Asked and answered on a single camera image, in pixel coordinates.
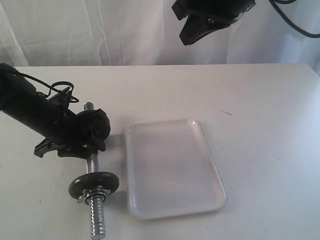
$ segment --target black cable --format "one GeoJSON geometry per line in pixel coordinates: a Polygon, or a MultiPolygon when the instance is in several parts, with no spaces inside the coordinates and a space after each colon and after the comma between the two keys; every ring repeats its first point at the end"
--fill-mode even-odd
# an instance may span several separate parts
{"type": "MultiPolygon", "coordinates": [[[[40,79],[35,78],[34,76],[30,76],[28,74],[25,74],[25,73],[22,73],[22,72],[19,72],[19,71],[0,69],[0,72],[22,76],[22,77],[25,77],[27,79],[31,79],[31,80],[39,83],[39,84],[44,85],[45,87],[49,88],[49,93],[48,94],[44,94],[43,92],[41,92],[42,96],[44,96],[45,98],[48,98],[51,95],[51,91],[54,91],[54,92],[59,93],[59,94],[64,94],[61,90],[56,89],[55,88],[56,86],[61,86],[61,85],[69,86],[69,87],[71,87],[71,92],[75,88],[75,86],[71,82],[68,82],[68,81],[58,81],[58,82],[53,83],[52,85],[49,85],[49,84],[45,83],[44,81],[41,81],[40,79]]],[[[70,103],[78,103],[79,102],[79,99],[74,97],[74,96],[71,96],[70,98],[73,99],[73,101],[70,101],[70,103]]]]}
{"type": "Polygon", "coordinates": [[[296,24],[294,24],[286,15],[285,13],[280,9],[280,7],[277,5],[278,4],[292,4],[297,0],[269,0],[269,2],[271,3],[271,5],[273,6],[273,8],[276,10],[276,12],[282,17],[282,19],[289,24],[290,27],[292,27],[294,30],[296,30],[297,32],[299,32],[300,34],[308,37],[308,38],[312,38],[312,39],[318,39],[320,38],[320,33],[318,34],[314,34],[314,33],[310,33],[307,32],[305,30],[303,30],[302,28],[298,27],[296,24]]]}

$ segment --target white fabric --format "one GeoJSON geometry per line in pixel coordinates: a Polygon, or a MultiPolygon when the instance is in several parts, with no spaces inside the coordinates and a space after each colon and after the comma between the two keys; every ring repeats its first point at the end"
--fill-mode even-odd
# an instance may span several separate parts
{"type": "MultiPolygon", "coordinates": [[[[291,29],[268,0],[232,27],[184,46],[174,0],[0,0],[0,61],[15,66],[308,63],[320,73],[320,39],[291,29]]],[[[320,1],[284,12],[320,32],[320,1]]]]}

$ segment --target white curtain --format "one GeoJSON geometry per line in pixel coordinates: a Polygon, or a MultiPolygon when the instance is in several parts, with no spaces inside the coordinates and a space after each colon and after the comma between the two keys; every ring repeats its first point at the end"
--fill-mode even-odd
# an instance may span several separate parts
{"type": "MultiPolygon", "coordinates": [[[[14,66],[308,63],[320,73],[320,39],[291,29],[268,0],[232,27],[191,46],[174,0],[0,0],[0,62],[14,66]]],[[[320,0],[281,9],[320,33],[320,0]]]]}

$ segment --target white tabletop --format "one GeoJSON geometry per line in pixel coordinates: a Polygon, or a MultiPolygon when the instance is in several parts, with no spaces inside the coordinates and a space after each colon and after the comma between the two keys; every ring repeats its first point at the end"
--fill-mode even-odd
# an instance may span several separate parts
{"type": "MultiPolygon", "coordinates": [[[[111,122],[101,171],[120,178],[105,204],[109,240],[319,240],[320,78],[305,64],[19,67],[71,81],[111,122]],[[127,211],[123,128],[197,119],[224,185],[215,213],[140,221],[127,211]]],[[[84,160],[38,158],[43,137],[0,113],[1,239],[89,240],[89,209],[68,194],[84,160]]]]}

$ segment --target plastic tray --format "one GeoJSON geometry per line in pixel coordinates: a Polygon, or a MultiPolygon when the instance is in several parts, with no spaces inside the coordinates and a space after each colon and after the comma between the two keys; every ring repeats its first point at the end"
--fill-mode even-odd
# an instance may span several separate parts
{"type": "Polygon", "coordinates": [[[126,129],[128,209],[141,220],[214,211],[226,194],[193,119],[126,129]]]}

